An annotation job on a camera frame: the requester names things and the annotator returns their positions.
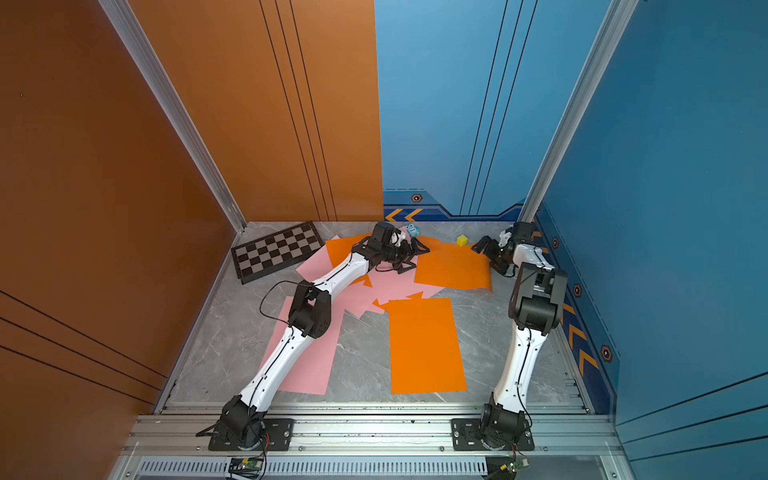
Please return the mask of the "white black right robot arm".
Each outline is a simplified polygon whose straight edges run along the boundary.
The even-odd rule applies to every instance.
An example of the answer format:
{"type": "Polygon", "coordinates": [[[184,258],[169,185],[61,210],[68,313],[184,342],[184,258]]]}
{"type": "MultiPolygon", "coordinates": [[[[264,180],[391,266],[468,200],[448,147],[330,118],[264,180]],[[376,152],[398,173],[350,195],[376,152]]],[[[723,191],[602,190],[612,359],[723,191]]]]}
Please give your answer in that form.
{"type": "Polygon", "coordinates": [[[484,405],[479,439],[490,450],[533,448],[528,391],[537,357],[560,325],[568,275],[534,244],[533,224],[516,222],[497,240],[485,236],[472,247],[491,267],[515,280],[508,316],[514,330],[500,380],[484,405]]]}

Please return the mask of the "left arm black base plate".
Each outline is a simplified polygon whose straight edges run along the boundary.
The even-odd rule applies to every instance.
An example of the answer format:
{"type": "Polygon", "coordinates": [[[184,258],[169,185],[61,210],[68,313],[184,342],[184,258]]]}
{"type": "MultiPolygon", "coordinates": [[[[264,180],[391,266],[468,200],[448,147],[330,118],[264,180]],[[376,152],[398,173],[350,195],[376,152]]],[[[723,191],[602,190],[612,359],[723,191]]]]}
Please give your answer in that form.
{"type": "Polygon", "coordinates": [[[257,423],[255,430],[240,440],[218,422],[210,431],[208,450],[286,452],[293,438],[294,424],[291,418],[268,418],[257,423]]]}

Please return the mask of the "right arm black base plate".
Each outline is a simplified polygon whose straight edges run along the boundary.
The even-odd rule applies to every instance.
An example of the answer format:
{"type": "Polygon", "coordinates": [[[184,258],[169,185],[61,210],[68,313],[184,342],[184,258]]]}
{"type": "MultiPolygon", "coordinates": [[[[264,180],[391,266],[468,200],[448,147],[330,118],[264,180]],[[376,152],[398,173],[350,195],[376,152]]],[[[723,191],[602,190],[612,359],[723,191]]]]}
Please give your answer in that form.
{"type": "Polygon", "coordinates": [[[524,420],[523,427],[515,431],[484,425],[479,418],[454,418],[450,424],[455,451],[531,452],[535,449],[528,420],[524,420]]]}

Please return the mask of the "large orange paper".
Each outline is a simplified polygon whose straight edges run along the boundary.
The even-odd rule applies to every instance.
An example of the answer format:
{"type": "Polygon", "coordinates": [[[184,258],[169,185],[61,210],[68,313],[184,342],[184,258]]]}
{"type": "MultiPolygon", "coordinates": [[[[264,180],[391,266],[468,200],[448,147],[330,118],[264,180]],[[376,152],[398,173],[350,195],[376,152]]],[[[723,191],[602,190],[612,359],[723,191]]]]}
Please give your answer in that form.
{"type": "Polygon", "coordinates": [[[463,392],[466,377],[448,298],[393,300],[389,314],[392,392],[463,392]]]}
{"type": "Polygon", "coordinates": [[[469,246],[445,243],[430,237],[418,240],[429,248],[419,255],[415,273],[417,283],[469,291],[492,290],[489,260],[469,246]]]}

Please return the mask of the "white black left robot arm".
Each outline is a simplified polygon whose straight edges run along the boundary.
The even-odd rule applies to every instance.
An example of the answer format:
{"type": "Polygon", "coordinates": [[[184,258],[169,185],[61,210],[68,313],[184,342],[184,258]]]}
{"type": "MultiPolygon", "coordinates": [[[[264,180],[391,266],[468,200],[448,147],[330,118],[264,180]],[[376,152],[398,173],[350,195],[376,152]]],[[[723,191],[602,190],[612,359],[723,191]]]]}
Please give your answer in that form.
{"type": "Polygon", "coordinates": [[[371,234],[351,247],[335,268],[313,281],[296,284],[286,328],[276,348],[253,379],[222,408],[218,421],[197,433],[210,438],[211,451],[252,451],[268,448],[265,417],[278,388],[304,351],[332,324],[332,302],[354,281],[382,263],[403,274],[416,267],[414,258],[430,252],[415,237],[380,221],[371,234]]]}

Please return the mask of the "large curved pink paper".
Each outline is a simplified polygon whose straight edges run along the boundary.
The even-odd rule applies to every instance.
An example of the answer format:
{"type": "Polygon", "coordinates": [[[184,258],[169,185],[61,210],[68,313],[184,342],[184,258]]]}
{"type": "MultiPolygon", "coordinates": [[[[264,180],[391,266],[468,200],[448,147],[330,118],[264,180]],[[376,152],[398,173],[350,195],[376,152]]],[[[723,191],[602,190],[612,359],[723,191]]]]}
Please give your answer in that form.
{"type": "Polygon", "coordinates": [[[332,307],[329,329],[301,354],[278,388],[281,392],[325,395],[331,376],[344,309],[332,307]]]}

